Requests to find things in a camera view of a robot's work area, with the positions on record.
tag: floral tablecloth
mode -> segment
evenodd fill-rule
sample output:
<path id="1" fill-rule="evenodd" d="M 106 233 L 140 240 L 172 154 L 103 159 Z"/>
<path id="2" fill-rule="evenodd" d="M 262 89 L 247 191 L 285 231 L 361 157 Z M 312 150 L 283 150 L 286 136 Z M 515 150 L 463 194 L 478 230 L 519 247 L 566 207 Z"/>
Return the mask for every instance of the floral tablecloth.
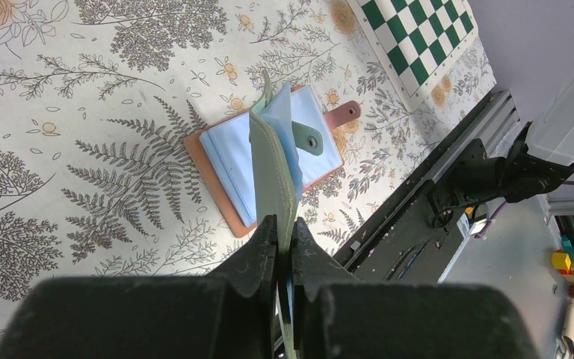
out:
<path id="1" fill-rule="evenodd" d="M 202 274 L 244 243 L 182 143 L 263 70 L 362 104 L 300 204 L 330 253 L 495 84 L 477 39 L 406 112 L 341 0 L 0 0 L 0 337 L 40 280 Z"/>

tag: chessboard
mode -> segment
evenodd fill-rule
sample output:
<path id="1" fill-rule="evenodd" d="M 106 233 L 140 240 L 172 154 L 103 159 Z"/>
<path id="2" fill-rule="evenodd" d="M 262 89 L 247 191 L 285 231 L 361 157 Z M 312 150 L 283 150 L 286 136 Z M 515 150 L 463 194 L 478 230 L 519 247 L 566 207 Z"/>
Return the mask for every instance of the chessboard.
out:
<path id="1" fill-rule="evenodd" d="M 402 103 L 415 111 L 478 36 L 466 0 L 349 0 Z"/>

